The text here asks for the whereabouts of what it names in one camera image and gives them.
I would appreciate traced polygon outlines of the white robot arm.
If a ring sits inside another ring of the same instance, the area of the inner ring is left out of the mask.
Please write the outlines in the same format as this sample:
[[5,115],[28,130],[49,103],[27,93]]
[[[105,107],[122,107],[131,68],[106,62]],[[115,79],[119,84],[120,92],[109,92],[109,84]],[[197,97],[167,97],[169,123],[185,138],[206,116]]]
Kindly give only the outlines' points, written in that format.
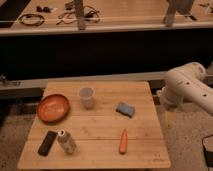
[[159,100],[166,108],[177,108],[187,99],[213,116],[213,88],[203,80],[207,73],[205,67],[198,62],[190,62],[166,72],[165,86]]

